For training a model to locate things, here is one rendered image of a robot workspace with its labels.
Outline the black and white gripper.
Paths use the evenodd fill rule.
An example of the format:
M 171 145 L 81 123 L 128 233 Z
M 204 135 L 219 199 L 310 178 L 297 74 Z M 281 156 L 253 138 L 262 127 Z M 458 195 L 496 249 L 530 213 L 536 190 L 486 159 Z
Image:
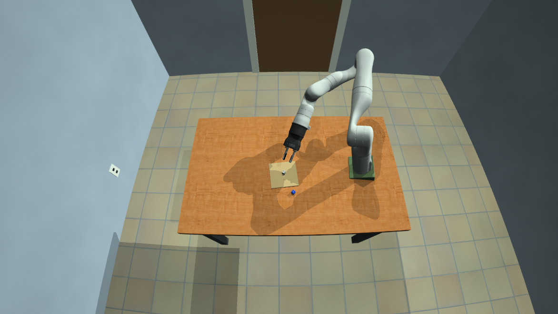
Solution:
M 309 120 L 310 120 L 309 117 L 300 113 L 297 113 L 297 115 L 293 119 L 292 125 L 289 130 L 288 138 L 285 139 L 283 144 L 286 148 L 286 151 L 282 158 L 283 160 L 285 160 L 288 149 L 291 148 L 293 149 L 293 154 L 290 157 L 289 162 L 290 163 L 292 162 L 295 152 L 299 151 L 301 141 L 304 138 L 306 133 L 306 129 L 309 130 L 311 128 L 309 126 Z

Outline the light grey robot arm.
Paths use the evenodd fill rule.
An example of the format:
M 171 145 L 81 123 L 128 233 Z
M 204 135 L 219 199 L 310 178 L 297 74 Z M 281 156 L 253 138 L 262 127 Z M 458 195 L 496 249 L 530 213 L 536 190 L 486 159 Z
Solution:
M 347 133 L 347 144 L 351 147 L 352 167 L 356 174 L 366 174 L 372 169 L 373 129 L 357 126 L 361 115 L 372 103 L 372 66 L 374 55 L 369 49 L 361 49 L 356 54 L 353 67 L 334 72 L 307 88 L 298 112 L 311 118 L 317 99 L 344 82 L 354 79 L 351 113 Z M 355 77 L 356 76 L 356 77 Z M 364 147 L 364 148 L 360 148 Z

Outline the beige square mat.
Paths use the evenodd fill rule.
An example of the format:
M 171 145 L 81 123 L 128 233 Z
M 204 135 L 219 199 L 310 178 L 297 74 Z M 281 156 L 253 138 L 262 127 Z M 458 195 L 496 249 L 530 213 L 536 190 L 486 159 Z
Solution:
M 283 170 L 286 171 L 285 175 L 282 174 Z M 271 188 L 299 186 L 295 161 L 269 163 L 269 172 Z

